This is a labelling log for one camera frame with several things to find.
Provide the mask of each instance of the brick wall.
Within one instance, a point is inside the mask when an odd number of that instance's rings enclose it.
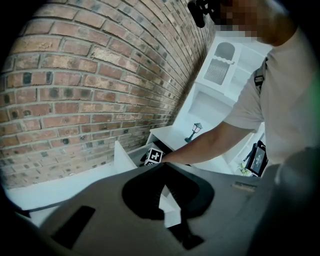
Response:
[[[86,171],[171,125],[213,23],[186,0],[51,0],[16,39],[0,78],[2,179],[28,186]]]

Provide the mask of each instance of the open drawer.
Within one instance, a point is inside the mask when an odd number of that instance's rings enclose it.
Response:
[[[144,162],[140,161],[140,159],[150,148],[160,150],[154,143],[149,143],[130,152],[126,152],[119,141],[116,141],[114,144],[114,168],[116,172],[121,174],[143,165]]]

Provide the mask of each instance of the white cross symbol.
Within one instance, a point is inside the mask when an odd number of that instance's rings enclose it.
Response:
[[[158,154],[158,152],[155,154],[155,155],[152,155],[151,156],[151,159],[158,159],[158,157],[160,157],[160,155]]]

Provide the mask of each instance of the table lamp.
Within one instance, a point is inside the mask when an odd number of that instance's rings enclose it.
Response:
[[[202,125],[200,122],[197,122],[193,125],[192,131],[193,133],[191,134],[191,136],[189,138],[185,138],[184,140],[189,143],[190,141],[192,141],[192,137],[197,134],[200,130],[202,129]]]

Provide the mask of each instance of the white t-shirt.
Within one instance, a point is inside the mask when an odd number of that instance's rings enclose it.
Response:
[[[318,65],[299,28],[267,57],[261,94],[251,75],[224,121],[253,130],[264,122],[267,157],[271,164],[280,164],[291,154],[315,146],[317,141],[311,134],[308,93]]]

